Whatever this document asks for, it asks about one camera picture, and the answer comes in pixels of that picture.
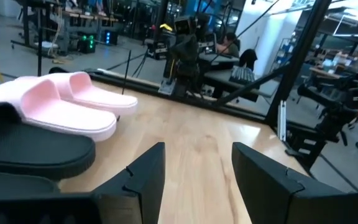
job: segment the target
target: woman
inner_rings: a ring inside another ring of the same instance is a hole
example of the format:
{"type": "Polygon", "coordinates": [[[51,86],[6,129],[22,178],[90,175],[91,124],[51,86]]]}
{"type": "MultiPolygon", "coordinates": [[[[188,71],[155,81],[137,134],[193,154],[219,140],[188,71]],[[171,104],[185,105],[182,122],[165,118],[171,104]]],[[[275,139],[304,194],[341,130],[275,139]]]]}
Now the woman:
{"type": "Polygon", "coordinates": [[[233,57],[239,57],[239,41],[234,33],[228,32],[224,36],[223,44],[216,44],[219,53],[227,54],[233,57]]]}

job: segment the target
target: pink slide sandal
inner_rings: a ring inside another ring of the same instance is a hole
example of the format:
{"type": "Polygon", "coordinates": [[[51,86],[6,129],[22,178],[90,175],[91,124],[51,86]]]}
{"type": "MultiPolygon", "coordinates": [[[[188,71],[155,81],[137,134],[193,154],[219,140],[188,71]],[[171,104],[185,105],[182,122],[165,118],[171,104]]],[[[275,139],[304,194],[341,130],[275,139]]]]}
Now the pink slide sandal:
{"type": "MultiPolygon", "coordinates": [[[[16,80],[30,78],[37,77],[20,77],[16,80]]],[[[117,116],[136,112],[136,97],[121,95],[95,87],[86,72],[53,73],[39,78],[53,81],[62,100],[89,108],[113,112],[117,116]]]]}
{"type": "Polygon", "coordinates": [[[103,141],[116,130],[114,114],[61,100],[56,86],[50,80],[3,83],[0,85],[0,102],[13,105],[23,122],[52,131],[103,141]]]}

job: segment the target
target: slide sandal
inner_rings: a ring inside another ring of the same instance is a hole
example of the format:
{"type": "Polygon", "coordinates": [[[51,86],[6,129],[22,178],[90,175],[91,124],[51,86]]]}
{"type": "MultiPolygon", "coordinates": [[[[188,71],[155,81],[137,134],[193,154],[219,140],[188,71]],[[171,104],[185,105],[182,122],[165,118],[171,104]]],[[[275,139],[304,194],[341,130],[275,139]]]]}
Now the slide sandal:
{"type": "MultiPolygon", "coordinates": [[[[20,77],[16,80],[38,79],[20,77]]],[[[98,110],[113,112],[116,116],[133,114],[137,108],[137,98],[103,90],[92,85],[86,72],[53,73],[39,77],[54,82],[62,100],[98,110]]]]}
{"type": "Polygon", "coordinates": [[[0,172],[60,180],[84,172],[95,155],[92,139],[24,124],[12,105],[0,103],[0,172]]]}
{"type": "Polygon", "coordinates": [[[25,123],[103,141],[116,130],[116,117],[63,101],[50,80],[24,79],[0,85],[0,102],[12,104],[25,123]]]}
{"type": "Polygon", "coordinates": [[[0,172],[0,198],[59,193],[57,184],[43,177],[0,172]]]}

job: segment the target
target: wooden board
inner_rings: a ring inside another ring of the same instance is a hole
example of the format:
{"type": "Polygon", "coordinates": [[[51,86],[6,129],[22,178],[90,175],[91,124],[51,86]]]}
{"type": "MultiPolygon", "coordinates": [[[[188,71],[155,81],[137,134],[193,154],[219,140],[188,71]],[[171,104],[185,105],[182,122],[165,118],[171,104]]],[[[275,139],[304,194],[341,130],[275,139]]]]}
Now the wooden board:
{"type": "Polygon", "coordinates": [[[312,72],[315,72],[316,75],[319,77],[324,77],[324,78],[340,78],[341,77],[340,75],[329,73],[329,72],[326,72],[322,69],[315,68],[315,67],[311,67],[310,70],[312,72]]]}
{"type": "MultiPolygon", "coordinates": [[[[95,83],[120,93],[121,89],[95,83]]],[[[121,117],[117,131],[96,145],[85,173],[63,180],[64,192],[86,192],[123,170],[156,142],[166,144],[166,176],[159,223],[251,223],[231,164],[235,141],[292,169],[303,169],[263,124],[126,91],[139,99],[137,113],[121,117]]]]}

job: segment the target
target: black office chair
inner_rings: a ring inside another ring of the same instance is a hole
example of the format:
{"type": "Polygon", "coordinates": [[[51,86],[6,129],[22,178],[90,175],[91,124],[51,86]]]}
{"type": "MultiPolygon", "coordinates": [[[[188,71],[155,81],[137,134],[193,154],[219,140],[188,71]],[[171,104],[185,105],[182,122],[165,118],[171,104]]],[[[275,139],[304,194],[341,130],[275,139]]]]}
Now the black office chair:
{"type": "Polygon", "coordinates": [[[256,60],[258,60],[256,52],[253,49],[247,49],[240,56],[239,67],[246,66],[247,68],[254,71],[254,65],[256,60]]]}

